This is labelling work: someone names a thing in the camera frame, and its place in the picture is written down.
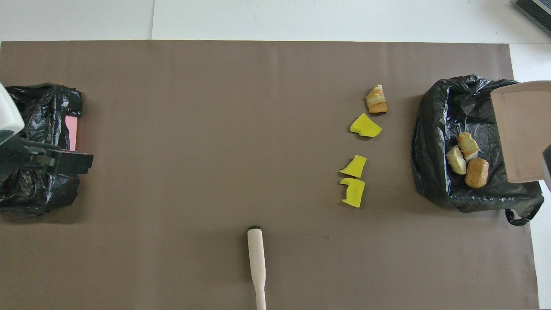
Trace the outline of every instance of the yellow sponge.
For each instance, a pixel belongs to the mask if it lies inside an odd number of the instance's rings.
[[[350,131],[359,133],[363,137],[376,137],[381,133],[382,128],[362,113],[350,126]]]
[[[349,204],[353,207],[359,208],[361,203],[361,196],[364,193],[365,183],[362,180],[353,178],[344,178],[340,182],[341,184],[348,185],[346,188],[346,199],[342,201],[345,204]]]
[[[339,170],[341,173],[351,175],[356,178],[361,178],[361,173],[364,170],[364,165],[367,158],[356,155],[354,159],[346,166],[346,168]]]

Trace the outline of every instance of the white handle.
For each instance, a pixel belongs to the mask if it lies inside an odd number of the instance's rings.
[[[264,290],[256,290],[256,310],[266,310],[266,294]]]
[[[266,262],[264,260],[264,241],[262,230],[259,228],[249,229],[247,232],[249,240],[249,260],[251,262],[252,283],[256,290],[256,309],[266,310],[266,297],[264,285],[266,284]]]

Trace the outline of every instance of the bread roll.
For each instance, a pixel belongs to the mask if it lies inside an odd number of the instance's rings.
[[[369,113],[387,113],[388,107],[386,105],[385,94],[382,92],[382,85],[379,84],[369,92],[365,97],[365,102],[368,104]]]
[[[467,173],[467,163],[465,162],[465,159],[463,159],[463,154],[461,154],[459,146],[452,147],[446,156],[448,164],[450,164],[453,172],[458,174]]]
[[[467,163],[465,183],[472,188],[481,188],[488,181],[489,164],[482,158],[471,159]]]
[[[463,157],[466,161],[470,161],[471,159],[478,157],[478,151],[480,151],[480,148],[473,137],[471,137],[470,133],[461,132],[459,136],[457,136],[457,143],[459,144],[461,153],[463,153]]]

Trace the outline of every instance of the black plastic bag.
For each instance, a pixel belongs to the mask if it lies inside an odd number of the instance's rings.
[[[538,182],[507,182],[498,128],[490,92],[518,83],[490,81],[470,75],[442,79],[423,96],[412,139],[412,168],[417,192],[433,203],[461,212],[505,209],[507,220],[516,226],[534,218],[543,203]],[[467,131],[478,143],[479,157],[490,168],[486,186],[473,189],[464,175],[451,170],[446,153],[456,138]],[[521,219],[515,220],[510,209]]]
[[[78,90],[55,84],[12,86],[6,90],[25,122],[19,133],[21,138],[69,149],[65,116],[80,116],[82,96]],[[27,169],[18,169],[0,181],[0,211],[23,216],[42,215],[54,207],[70,205],[80,183],[76,174]]]

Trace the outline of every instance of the white table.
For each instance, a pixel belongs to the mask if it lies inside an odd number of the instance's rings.
[[[518,81],[551,80],[551,37],[509,0],[3,0],[0,41],[330,40],[508,43]],[[531,222],[551,308],[551,194]]]

